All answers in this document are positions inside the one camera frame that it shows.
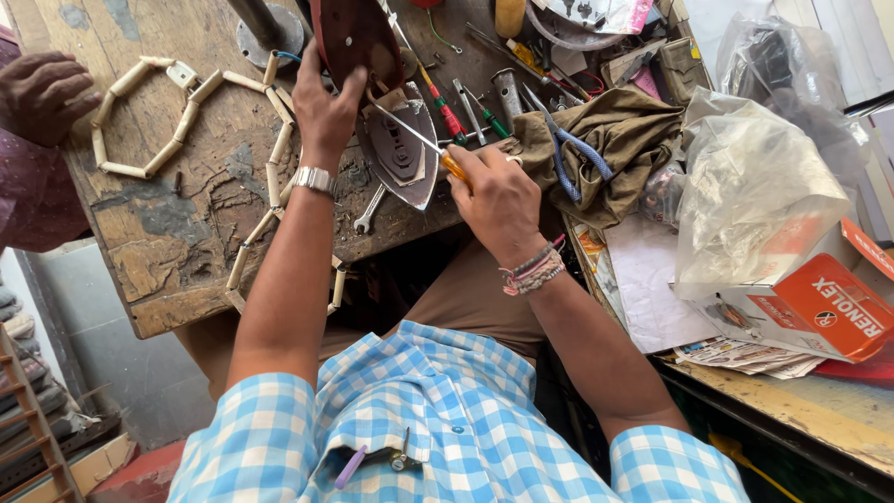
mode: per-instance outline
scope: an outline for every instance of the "green wire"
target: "green wire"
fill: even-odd
[[[432,21],[432,10],[429,8],[429,9],[426,9],[426,11],[428,12],[428,23],[432,26],[432,33],[434,33],[434,35],[436,37],[438,37],[438,40],[441,40],[444,44],[447,44],[448,46],[450,46],[450,48],[453,49],[454,51],[457,51],[457,52],[461,51],[462,49],[454,46],[447,40],[444,40],[443,38],[441,38],[440,35],[438,35],[438,32],[434,30],[434,21]]]

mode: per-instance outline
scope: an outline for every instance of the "brown trousers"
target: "brown trousers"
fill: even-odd
[[[527,298],[502,291],[505,281],[498,267],[490,252],[478,240],[472,241],[410,308],[405,319],[491,336],[533,364],[546,334]],[[225,391],[239,319],[238,312],[227,311],[174,330],[208,377],[208,392],[215,401]],[[396,329],[392,328],[386,337]],[[357,330],[326,327],[320,364],[364,335]]]

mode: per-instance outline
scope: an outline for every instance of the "wristwatch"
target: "wristwatch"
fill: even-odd
[[[302,166],[295,172],[295,186],[325,192],[335,199],[336,178],[320,167]]]

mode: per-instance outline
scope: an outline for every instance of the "blue checkered shirt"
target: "blue checkered shirt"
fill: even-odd
[[[611,443],[609,487],[534,408],[534,368],[490,337],[403,321],[320,369],[224,394],[190,435],[169,501],[748,501],[736,467],[662,426]],[[391,468],[409,427],[407,467]],[[343,490],[350,456],[367,458]]]

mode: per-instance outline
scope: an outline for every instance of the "hand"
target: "hand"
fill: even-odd
[[[447,176],[460,215],[478,241],[506,269],[533,259],[546,246],[538,227],[540,187],[495,147],[478,156],[455,145],[447,149],[475,187],[473,194],[459,178]]]
[[[301,164],[318,166],[338,174],[338,162],[354,133],[357,107],[367,85],[367,69],[358,66],[344,82],[342,93],[334,98],[320,78],[320,53],[312,38],[304,49],[298,81],[291,93],[295,116],[304,148]]]
[[[74,121],[99,106],[102,93],[75,99],[93,85],[74,55],[59,51],[25,55],[0,70],[0,128],[44,147],[65,138]]]

